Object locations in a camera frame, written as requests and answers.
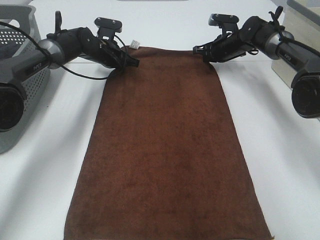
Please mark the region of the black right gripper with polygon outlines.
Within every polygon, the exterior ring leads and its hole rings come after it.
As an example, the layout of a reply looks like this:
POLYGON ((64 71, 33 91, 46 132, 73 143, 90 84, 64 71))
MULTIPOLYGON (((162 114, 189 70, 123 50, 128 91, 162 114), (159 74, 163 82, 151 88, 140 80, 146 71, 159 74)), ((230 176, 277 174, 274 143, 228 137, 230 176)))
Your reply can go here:
POLYGON ((239 37, 238 33, 233 33, 228 37, 215 40, 209 44, 196 45, 192 48, 194 55, 201 55, 203 60, 213 63, 224 63, 232 59, 242 57, 253 49, 250 43, 247 43, 239 37))

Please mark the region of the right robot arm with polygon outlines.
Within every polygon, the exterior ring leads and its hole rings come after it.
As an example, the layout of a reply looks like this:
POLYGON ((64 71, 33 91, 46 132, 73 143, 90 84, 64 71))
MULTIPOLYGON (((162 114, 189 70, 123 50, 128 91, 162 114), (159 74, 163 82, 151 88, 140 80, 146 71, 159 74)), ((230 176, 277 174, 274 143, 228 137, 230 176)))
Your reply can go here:
POLYGON ((222 33, 211 42, 194 46, 193 53, 210 63, 225 63, 258 52, 272 60, 283 60, 296 72, 290 83, 295 111, 306 119, 319 118, 320 53, 294 40, 275 16, 271 21, 252 16, 241 28, 238 21, 231 15, 212 14, 209 25, 218 26, 222 33))

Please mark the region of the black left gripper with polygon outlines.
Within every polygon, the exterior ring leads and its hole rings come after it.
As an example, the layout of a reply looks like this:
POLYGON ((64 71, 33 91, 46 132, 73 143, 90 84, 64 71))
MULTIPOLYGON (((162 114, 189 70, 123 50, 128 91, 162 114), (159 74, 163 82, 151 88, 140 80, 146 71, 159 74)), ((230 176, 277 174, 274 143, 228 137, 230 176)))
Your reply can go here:
POLYGON ((118 52, 110 45, 92 32, 83 27, 79 30, 79 41, 81 45, 80 57, 95 63, 99 63, 106 68, 122 69, 123 67, 137 68, 140 61, 137 58, 130 56, 127 52, 118 52))

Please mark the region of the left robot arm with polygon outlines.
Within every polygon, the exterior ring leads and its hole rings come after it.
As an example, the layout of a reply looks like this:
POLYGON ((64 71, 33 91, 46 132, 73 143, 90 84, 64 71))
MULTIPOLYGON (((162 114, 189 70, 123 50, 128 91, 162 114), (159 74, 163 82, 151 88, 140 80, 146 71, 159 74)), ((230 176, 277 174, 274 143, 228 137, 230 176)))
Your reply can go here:
POLYGON ((27 93, 22 83, 45 68, 64 68, 78 57, 117 70, 140 64, 127 49, 121 49, 112 39, 94 36, 87 27, 57 30, 39 42, 19 28, 16 31, 30 40, 35 49, 0 62, 1 132, 15 127, 24 114, 27 93))

